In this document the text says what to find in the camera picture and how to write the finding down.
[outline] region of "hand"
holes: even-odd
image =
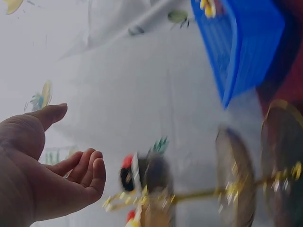
[[[50,105],[0,123],[0,185],[5,185],[0,186],[0,226],[6,226],[3,218],[13,227],[20,226],[17,218],[26,226],[65,216],[101,198],[106,180],[101,152],[76,152],[54,166],[38,162],[45,131],[66,112],[66,104]]]

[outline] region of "blue basket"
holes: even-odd
[[[206,18],[200,0],[191,0],[222,105],[262,83],[285,22],[271,0],[221,0],[225,15]]]

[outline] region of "green feather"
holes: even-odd
[[[169,141],[167,140],[167,137],[165,139],[161,138],[160,141],[156,141],[153,147],[151,147],[148,151],[148,153],[158,153],[158,154],[164,154],[164,152],[167,149]]]

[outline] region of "red bird head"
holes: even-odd
[[[132,165],[133,155],[128,155],[124,158],[122,168],[129,168]]]
[[[120,169],[120,181],[125,192],[132,192],[134,190],[132,160],[133,155],[126,156]]]

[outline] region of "wrist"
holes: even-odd
[[[0,148],[0,227],[28,227],[34,221],[27,180]]]

